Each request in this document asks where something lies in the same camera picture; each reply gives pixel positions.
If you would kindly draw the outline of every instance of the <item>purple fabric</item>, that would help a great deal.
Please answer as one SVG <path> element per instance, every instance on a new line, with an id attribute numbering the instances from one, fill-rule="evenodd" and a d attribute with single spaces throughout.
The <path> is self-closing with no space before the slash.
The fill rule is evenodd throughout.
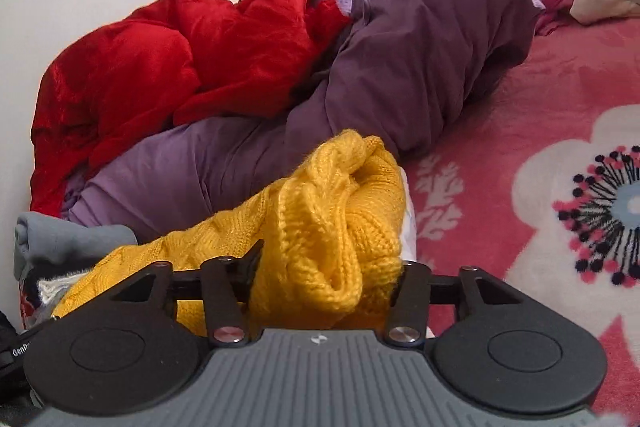
<path id="1" fill-rule="evenodd" d="M 430 150 L 465 102 L 527 56 L 532 0 L 354 0 L 350 33 L 315 90 L 276 120 L 208 118 L 149 137 L 89 181 L 68 219 L 142 243 L 232 208 L 346 128 L 400 159 Z"/>

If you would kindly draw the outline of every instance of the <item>pink floral blanket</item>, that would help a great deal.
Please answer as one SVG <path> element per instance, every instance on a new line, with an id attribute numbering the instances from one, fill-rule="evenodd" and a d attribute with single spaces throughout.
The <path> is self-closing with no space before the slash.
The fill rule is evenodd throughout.
<path id="1" fill-rule="evenodd" d="M 536 38 L 405 168 L 418 260 L 445 274 L 481 266 L 591 331 L 609 359 L 595 408 L 638 425 L 640 20 Z"/>

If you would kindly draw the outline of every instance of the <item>metal screw head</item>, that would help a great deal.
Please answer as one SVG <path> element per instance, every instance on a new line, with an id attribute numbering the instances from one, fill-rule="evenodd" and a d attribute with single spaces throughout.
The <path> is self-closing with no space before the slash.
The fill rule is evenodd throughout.
<path id="1" fill-rule="evenodd" d="M 409 326 L 396 326 L 389 330 L 389 338 L 397 343 L 411 344 L 420 338 L 420 333 Z"/>
<path id="2" fill-rule="evenodd" d="M 213 338 L 225 344 L 235 344 L 244 339 L 244 330 L 235 326 L 223 326 L 213 332 Z"/>

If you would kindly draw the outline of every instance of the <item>gray rubber grip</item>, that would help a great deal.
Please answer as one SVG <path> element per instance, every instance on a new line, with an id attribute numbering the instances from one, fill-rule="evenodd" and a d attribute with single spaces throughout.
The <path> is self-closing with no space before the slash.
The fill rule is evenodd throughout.
<path id="1" fill-rule="evenodd" d="M 110 418 L 45 409 L 30 427 L 578 427 L 593 418 L 587 409 L 538 421 L 476 409 L 420 353 L 372 331 L 266 330 L 248 347 L 215 352 L 156 407 Z"/>

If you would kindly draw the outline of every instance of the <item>white flower print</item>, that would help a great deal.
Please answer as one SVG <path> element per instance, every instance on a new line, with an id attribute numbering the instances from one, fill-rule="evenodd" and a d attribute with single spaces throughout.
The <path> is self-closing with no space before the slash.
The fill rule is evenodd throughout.
<path id="1" fill-rule="evenodd" d="M 640 364 L 640 105 L 601 114 L 590 142 L 533 155 L 511 195 L 535 233 L 506 281 L 596 336 L 622 316 Z"/>
<path id="2" fill-rule="evenodd" d="M 454 229 L 462 211 L 454 203 L 455 196 L 462 194 L 465 184 L 458 176 L 458 165 L 450 162 L 436 169 L 438 155 L 425 158 L 418 165 L 417 192 L 427 194 L 424 208 L 416 214 L 418 237 L 439 241 L 447 230 Z"/>

